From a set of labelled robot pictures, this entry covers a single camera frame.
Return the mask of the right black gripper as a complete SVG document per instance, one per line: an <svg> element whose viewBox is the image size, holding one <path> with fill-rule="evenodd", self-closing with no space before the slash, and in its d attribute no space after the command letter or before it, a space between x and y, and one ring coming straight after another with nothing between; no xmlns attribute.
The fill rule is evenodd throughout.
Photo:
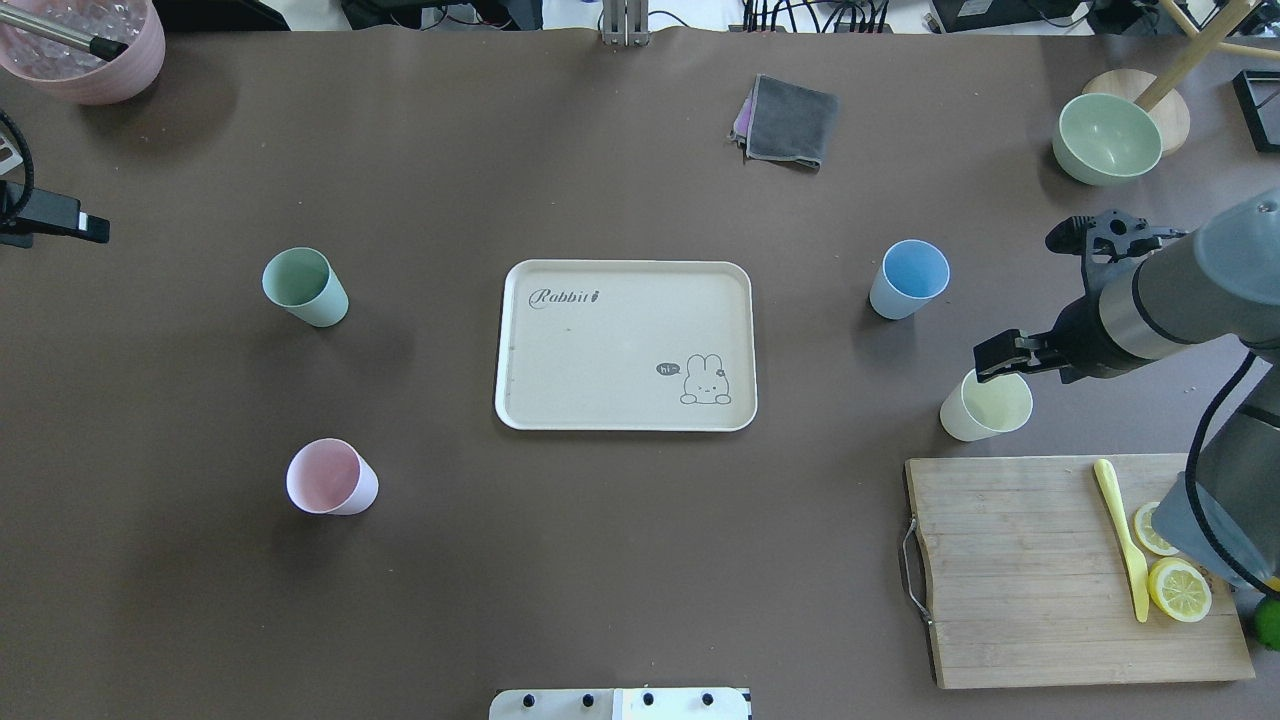
<svg viewBox="0 0 1280 720"><path fill-rule="evenodd" d="M1084 378L1114 377L1114 343L1106 334L1096 296L1068 305L1053 327L1024 336L1009 329L973 348L975 378L980 383L998 375L1059 370L1064 384Z"/></svg>

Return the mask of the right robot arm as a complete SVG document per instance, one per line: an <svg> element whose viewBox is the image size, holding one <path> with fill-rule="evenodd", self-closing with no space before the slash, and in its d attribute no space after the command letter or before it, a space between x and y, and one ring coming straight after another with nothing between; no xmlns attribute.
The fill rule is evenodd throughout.
<svg viewBox="0 0 1280 720"><path fill-rule="evenodd" d="M1276 597L1277 191L1193 232L1106 211L1070 217L1044 242L1079 258L1084 293L1044 333L1010 329L977 345L977 379L1052 370L1065 383L1114 378L1236 338L1245 360L1201 418L1155 528L1226 582Z"/></svg>

